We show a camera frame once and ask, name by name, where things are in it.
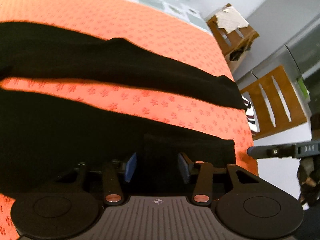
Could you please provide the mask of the wooden slatted chair right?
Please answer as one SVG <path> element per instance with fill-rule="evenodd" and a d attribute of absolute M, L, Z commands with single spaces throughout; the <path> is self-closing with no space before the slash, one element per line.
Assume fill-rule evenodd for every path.
<path fill-rule="evenodd" d="M 249 94 L 257 115 L 259 132 L 253 136 L 254 140 L 307 122 L 307 117 L 283 66 L 278 66 L 240 92 Z"/>

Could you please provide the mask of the striped white garment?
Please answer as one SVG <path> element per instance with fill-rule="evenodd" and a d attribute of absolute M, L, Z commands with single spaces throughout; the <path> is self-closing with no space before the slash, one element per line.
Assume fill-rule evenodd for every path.
<path fill-rule="evenodd" d="M 252 135 L 255 136 L 257 134 L 257 132 L 258 132 L 258 127 L 257 127 L 257 123 L 256 123 L 255 116 L 254 116 L 253 105 L 244 96 L 242 96 L 242 99 L 243 99 L 244 104 L 246 106 L 245 113 L 246 113 L 246 116 L 247 116 L 247 121 L 248 121 L 249 128 L 251 130 Z"/>

